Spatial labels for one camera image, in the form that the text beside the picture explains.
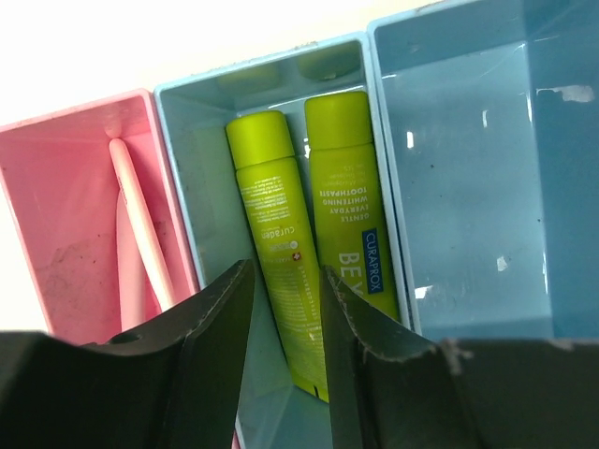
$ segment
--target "blue container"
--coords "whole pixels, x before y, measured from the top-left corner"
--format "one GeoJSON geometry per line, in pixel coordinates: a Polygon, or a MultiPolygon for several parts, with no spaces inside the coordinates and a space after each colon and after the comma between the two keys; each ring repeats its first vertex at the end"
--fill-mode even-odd
{"type": "Polygon", "coordinates": [[[599,336],[599,2],[447,1],[369,36],[423,334],[599,336]]]}
{"type": "MultiPolygon", "coordinates": [[[[366,34],[353,34],[156,89],[158,113],[202,286],[238,259],[255,258],[225,125],[260,110],[282,111],[297,152],[304,193],[310,200],[304,102],[314,95],[362,89],[370,95],[396,282],[402,314],[408,318],[372,60],[366,34]]],[[[261,277],[248,344],[238,413],[238,432],[245,448],[330,448],[329,407],[292,385],[261,277]]]]}

